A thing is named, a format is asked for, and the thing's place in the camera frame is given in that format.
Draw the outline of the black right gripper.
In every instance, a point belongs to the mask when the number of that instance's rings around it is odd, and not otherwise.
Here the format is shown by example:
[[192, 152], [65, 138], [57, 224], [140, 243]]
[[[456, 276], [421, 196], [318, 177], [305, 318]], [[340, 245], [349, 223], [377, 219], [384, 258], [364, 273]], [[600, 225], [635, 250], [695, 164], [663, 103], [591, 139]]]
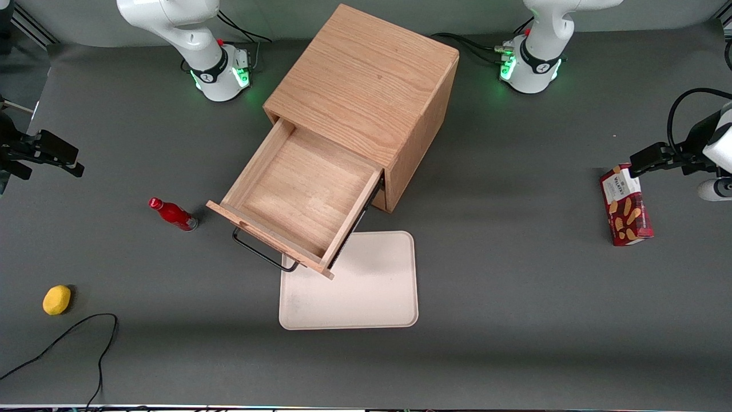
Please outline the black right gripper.
[[8, 181], [11, 176], [28, 180], [32, 168], [22, 161], [29, 161], [60, 167], [74, 177], [81, 177], [85, 170], [78, 162], [79, 150], [48, 130], [35, 134], [21, 132], [13, 120], [1, 113], [1, 180]]

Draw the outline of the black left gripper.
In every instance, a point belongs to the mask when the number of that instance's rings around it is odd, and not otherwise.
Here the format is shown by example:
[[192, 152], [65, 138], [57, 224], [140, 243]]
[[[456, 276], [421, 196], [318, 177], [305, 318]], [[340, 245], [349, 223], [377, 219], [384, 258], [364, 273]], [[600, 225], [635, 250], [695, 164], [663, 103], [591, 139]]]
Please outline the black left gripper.
[[682, 174], [692, 175], [696, 172], [716, 174], [717, 164], [703, 154], [721, 119], [721, 112], [713, 114], [695, 123], [690, 128], [685, 141], [675, 143], [673, 138], [674, 113], [669, 113], [669, 144], [655, 143], [630, 156], [629, 174], [632, 178], [641, 175], [667, 170], [673, 166], [681, 166]]

